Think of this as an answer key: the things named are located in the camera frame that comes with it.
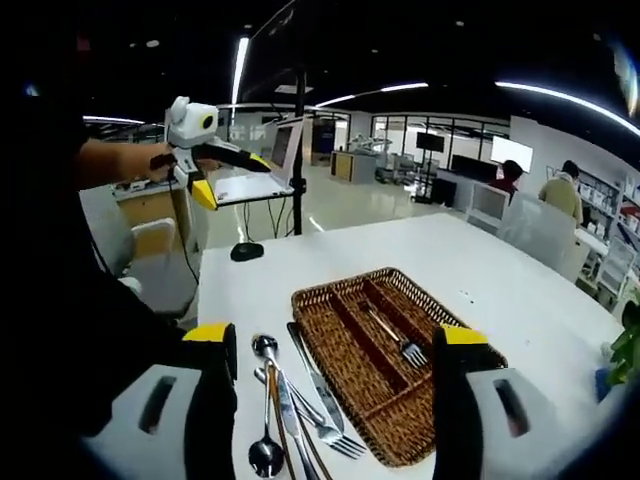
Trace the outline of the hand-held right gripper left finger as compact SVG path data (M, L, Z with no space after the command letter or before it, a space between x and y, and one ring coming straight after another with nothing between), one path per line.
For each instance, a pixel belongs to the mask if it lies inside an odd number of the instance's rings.
M234 325L198 326L113 401L83 446L116 479L232 479L236 379Z

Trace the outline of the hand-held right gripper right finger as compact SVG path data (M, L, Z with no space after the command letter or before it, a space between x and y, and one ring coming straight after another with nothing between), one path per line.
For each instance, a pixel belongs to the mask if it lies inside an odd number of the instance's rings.
M437 479L577 479L553 403L498 364L482 333L454 326L433 338Z

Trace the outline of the person's left hand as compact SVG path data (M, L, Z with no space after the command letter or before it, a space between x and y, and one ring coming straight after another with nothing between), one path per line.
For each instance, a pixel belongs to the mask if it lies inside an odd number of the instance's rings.
M171 153L160 154L151 158L148 179L155 183L170 179L173 175L175 164L175 157Z

